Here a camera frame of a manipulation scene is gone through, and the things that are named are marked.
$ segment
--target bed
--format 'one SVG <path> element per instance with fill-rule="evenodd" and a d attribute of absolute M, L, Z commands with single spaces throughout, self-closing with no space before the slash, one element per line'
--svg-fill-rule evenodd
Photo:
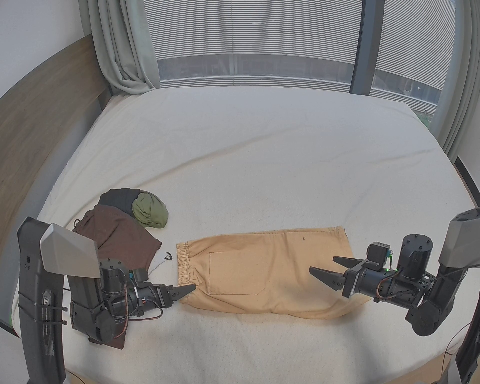
<path fill-rule="evenodd" d="M 358 258 L 381 241 L 396 262 L 405 235 L 430 236 L 434 274 L 449 221 L 474 206 L 407 105 L 296 88 L 169 88 L 112 98 L 38 219 L 71 229 L 101 193 L 125 187 L 165 202 L 167 226 L 148 230 L 173 255 L 178 242 L 206 236 L 343 226 Z M 177 303 L 159 320 L 130 324 L 124 350 L 63 327 L 65 363 L 110 384 L 384 383 L 445 350 L 473 315 L 479 277 L 469 272 L 452 313 L 429 337 L 412 331 L 405 310 L 372 301 L 331 321 Z M 150 280 L 175 285 L 176 257 Z"/>

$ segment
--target tan shorts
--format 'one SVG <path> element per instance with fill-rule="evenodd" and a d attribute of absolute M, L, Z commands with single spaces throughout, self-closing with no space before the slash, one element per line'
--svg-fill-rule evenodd
<path fill-rule="evenodd" d="M 332 261 L 353 257 L 341 227 L 215 236 L 177 244 L 177 255 L 179 285 L 197 285 L 181 302 L 199 309 L 333 319 L 370 300 L 346 299 L 309 273 L 345 271 Z"/>

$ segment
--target black zip tie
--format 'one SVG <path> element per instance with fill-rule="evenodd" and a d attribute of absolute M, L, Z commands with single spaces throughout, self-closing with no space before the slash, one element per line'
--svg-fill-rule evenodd
<path fill-rule="evenodd" d="M 35 317 L 33 317 L 31 314 L 27 312 L 27 310 L 22 307 L 21 305 L 18 306 L 19 309 L 21 309 L 30 319 L 32 319 L 35 323 L 39 324 L 44 324 L 44 325 L 67 325 L 67 322 L 65 320 L 62 321 L 42 321 L 42 320 L 37 320 Z"/>
<path fill-rule="evenodd" d="M 27 296 L 25 296 L 22 292 L 18 292 L 19 295 L 22 295 L 22 297 L 24 297 L 25 299 L 27 299 L 29 302 L 31 302 L 33 305 L 35 305 L 36 307 L 40 307 L 40 308 L 46 308 L 46 309 L 51 309 L 51 310 L 57 310 L 57 311 L 64 311 L 64 312 L 67 312 L 68 309 L 67 307 L 52 307 L 50 305 L 42 305 L 42 304 L 37 304 L 36 302 L 34 302 L 33 300 L 29 299 Z"/>

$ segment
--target brown garment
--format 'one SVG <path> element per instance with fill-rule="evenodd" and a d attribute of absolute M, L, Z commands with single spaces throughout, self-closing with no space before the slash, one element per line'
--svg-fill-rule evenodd
<path fill-rule="evenodd" d="M 370 298 L 342 297 L 310 275 L 310 266 L 343 273 L 334 256 L 353 257 L 341 227 L 222 235 L 177 244 L 182 299 L 195 308 L 333 319 Z"/>
<path fill-rule="evenodd" d="M 118 208 L 96 205 L 76 222 L 73 232 L 96 242 L 99 259 L 117 259 L 129 269 L 148 270 L 162 243 L 143 228 L 137 220 Z M 117 334 L 124 324 L 117 326 Z M 125 334 L 107 345 L 123 349 Z"/>

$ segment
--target folded tan shorts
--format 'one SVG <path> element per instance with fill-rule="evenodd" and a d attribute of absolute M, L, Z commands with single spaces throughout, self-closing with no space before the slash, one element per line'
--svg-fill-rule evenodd
<path fill-rule="evenodd" d="M 199 309 L 333 319 L 370 300 L 346 299 L 309 273 L 346 270 L 332 260 L 353 257 L 341 227 L 215 236 L 177 244 L 177 255 L 179 285 L 197 285 L 181 302 Z"/>

